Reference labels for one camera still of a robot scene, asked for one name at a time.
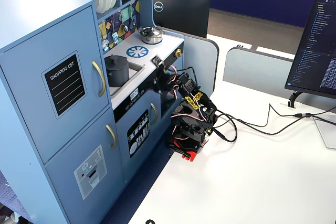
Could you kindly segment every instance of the gold door handle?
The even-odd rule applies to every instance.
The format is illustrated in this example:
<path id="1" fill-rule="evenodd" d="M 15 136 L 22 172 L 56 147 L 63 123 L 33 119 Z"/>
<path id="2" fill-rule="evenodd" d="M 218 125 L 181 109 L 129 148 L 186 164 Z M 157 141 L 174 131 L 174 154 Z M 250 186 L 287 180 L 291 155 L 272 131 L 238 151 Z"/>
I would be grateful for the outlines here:
<path id="1" fill-rule="evenodd" d="M 100 75 L 101 82 L 103 84 L 103 88 L 98 93 L 98 96 L 101 97 L 105 93 L 105 89 L 106 89 L 105 78 L 104 78 L 103 72 L 101 71 L 101 69 L 99 68 L 98 64 L 95 61 L 92 62 L 92 65 L 96 69 L 98 74 Z"/>
<path id="2" fill-rule="evenodd" d="M 151 124 L 153 125 L 153 124 L 155 124 L 157 122 L 158 117 L 157 117 L 157 110 L 156 110 L 155 105 L 153 103 L 151 103 L 151 106 L 152 106 L 152 108 L 153 108 L 153 110 L 155 112 L 155 120 L 153 122 L 151 122 Z"/>
<path id="3" fill-rule="evenodd" d="M 114 144 L 111 145 L 111 148 L 114 149 L 117 145 L 117 138 L 116 138 L 116 135 L 114 134 L 113 132 L 113 129 L 111 128 L 111 126 L 109 126 L 108 124 L 106 125 L 106 128 L 109 130 L 109 132 L 111 133 L 111 135 L 113 136 L 113 139 L 114 139 Z"/>

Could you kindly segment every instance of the pot lid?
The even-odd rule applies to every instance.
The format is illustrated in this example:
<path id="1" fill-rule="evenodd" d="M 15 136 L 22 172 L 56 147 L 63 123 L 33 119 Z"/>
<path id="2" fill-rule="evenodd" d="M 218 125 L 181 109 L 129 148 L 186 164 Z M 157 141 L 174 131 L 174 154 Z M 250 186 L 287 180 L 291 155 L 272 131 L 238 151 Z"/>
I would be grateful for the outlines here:
<path id="1" fill-rule="evenodd" d="M 143 36 L 149 38 L 161 38 L 162 30 L 157 27 L 146 27 L 143 28 L 140 32 Z"/>
<path id="2" fill-rule="evenodd" d="M 125 67 L 128 68 L 128 61 L 126 57 L 112 55 L 104 59 L 107 71 L 117 71 Z"/>

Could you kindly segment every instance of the cabinet door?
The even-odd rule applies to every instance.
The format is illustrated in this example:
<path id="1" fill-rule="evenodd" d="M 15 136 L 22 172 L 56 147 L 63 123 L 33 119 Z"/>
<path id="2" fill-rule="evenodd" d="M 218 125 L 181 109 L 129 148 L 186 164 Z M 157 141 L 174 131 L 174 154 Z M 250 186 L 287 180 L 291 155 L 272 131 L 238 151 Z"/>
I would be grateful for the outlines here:
<path id="1" fill-rule="evenodd" d="M 88 7 L 0 57 L 44 163 L 109 103 L 107 92 L 98 95 L 102 80 L 92 65 L 102 70 L 94 24 Z"/>
<path id="2" fill-rule="evenodd" d="M 152 131 L 154 126 L 160 125 L 160 121 L 160 96 L 153 91 L 147 91 L 118 121 L 117 134 L 125 180 L 133 176 L 158 142 Z"/>
<path id="3" fill-rule="evenodd" d="M 100 223 L 123 188 L 112 109 L 46 166 L 71 224 Z"/>

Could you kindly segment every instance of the blue carpet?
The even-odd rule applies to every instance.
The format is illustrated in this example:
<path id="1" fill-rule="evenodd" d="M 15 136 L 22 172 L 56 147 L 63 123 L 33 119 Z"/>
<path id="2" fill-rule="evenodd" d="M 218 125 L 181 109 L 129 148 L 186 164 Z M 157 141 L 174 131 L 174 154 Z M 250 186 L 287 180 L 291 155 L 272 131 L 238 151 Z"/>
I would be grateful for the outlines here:
<path id="1" fill-rule="evenodd" d="M 171 130 L 168 129 L 163 134 L 157 146 L 129 182 L 101 224 L 129 223 L 164 166 L 169 161 L 171 150 L 167 143 L 167 137 L 170 136 Z"/>

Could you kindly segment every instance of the chalkboard label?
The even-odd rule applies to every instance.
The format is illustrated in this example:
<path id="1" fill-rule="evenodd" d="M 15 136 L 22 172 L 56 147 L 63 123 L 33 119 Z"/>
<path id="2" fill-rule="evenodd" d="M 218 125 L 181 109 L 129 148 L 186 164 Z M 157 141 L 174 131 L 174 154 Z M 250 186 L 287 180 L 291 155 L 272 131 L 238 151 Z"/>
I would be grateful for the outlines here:
<path id="1" fill-rule="evenodd" d="M 47 72 L 45 78 L 59 116 L 85 95 L 76 54 Z"/>

